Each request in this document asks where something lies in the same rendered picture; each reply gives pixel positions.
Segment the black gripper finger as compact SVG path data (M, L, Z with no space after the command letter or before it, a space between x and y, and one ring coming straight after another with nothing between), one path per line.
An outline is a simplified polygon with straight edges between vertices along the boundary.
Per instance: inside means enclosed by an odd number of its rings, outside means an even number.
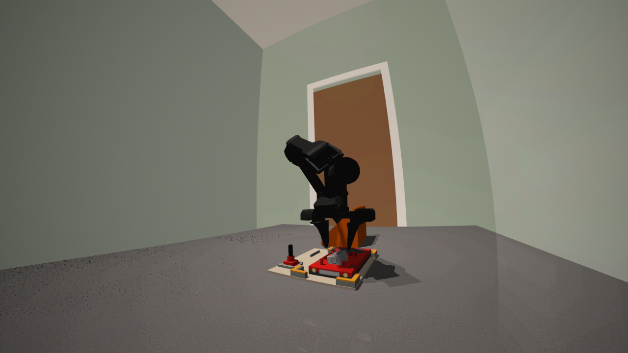
M351 245L354 241L355 234L359 228L359 226L363 223L347 223L348 231L347 231L347 246L348 250L350 250Z
M316 228L320 232L321 238L322 238L323 243L324 243L324 247L328 248L329 220L325 220L325 221L322 221L320 223L314 223L314 222L310 222L310 223L313 224L314 226L316 226Z

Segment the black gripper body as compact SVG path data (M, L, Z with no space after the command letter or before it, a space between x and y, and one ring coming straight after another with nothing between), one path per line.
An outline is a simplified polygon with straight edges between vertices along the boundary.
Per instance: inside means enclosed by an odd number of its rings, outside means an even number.
M346 205L345 210L338 211L335 218L350 219L351 223L367 223L367 222L372 222L375 220L375 210L373 208L359 208L359 209L355 209L355 211L348 211L347 187L327 187L325 188L325 192L324 192L325 196L333 195L332 191L338 191L338 195L344 195L345 205ZM341 214L339 214L339 212L341 212ZM325 218L329 218L329 217L316 218L314 209L302 210L300 214L301 220L304 220L304 221L312 220L312 222L314 223L320 223L322 221L325 221Z

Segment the red toy car body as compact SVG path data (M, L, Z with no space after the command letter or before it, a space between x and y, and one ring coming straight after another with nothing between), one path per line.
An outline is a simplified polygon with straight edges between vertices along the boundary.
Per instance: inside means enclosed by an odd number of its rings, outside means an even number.
M341 261L342 265L328 264L327 256L336 251L347 251L348 260ZM363 268L364 264L371 256L370 249L338 247L330 254L324 255L323 258L308 266L309 274L329 277L329 278L353 278L355 274Z

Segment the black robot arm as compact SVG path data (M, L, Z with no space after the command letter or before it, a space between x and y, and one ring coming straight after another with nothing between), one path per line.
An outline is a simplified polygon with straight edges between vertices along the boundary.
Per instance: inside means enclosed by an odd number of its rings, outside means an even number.
M325 188L347 187L347 184L355 182L360 175L358 162L343 157L344 153L340 149L325 141L309 142L295 135L286 144L286 158L300 167L317 193L314 203L316 218L335 218L338 211L345 210L344 195L332 191L333 195L325 196ZM325 187L317 175L323 171Z

